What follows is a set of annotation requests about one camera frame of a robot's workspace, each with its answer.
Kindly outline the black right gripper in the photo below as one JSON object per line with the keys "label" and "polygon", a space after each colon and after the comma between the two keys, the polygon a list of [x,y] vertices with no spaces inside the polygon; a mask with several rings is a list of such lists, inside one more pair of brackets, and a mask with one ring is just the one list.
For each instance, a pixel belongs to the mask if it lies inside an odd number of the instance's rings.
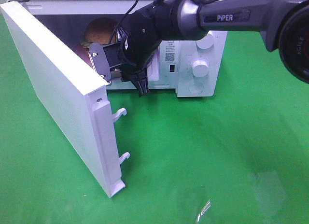
{"label": "black right gripper", "polygon": [[104,80],[110,82],[110,69],[119,69],[124,81],[132,82],[140,96],[149,93],[147,61],[162,41],[155,29],[158,7],[153,2],[131,14],[129,30],[121,41],[105,47],[97,42],[90,44],[92,67]]}

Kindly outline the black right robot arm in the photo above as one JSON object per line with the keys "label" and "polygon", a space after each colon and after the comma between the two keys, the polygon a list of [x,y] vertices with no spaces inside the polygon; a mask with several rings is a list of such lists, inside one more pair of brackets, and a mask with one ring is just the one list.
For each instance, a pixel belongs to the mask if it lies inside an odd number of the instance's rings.
{"label": "black right robot arm", "polygon": [[149,92],[147,61],[162,41],[197,41],[210,30],[258,31],[294,77],[309,80],[309,0],[154,0],[129,25],[120,41],[92,43],[89,57],[106,81],[118,69],[140,96]]}

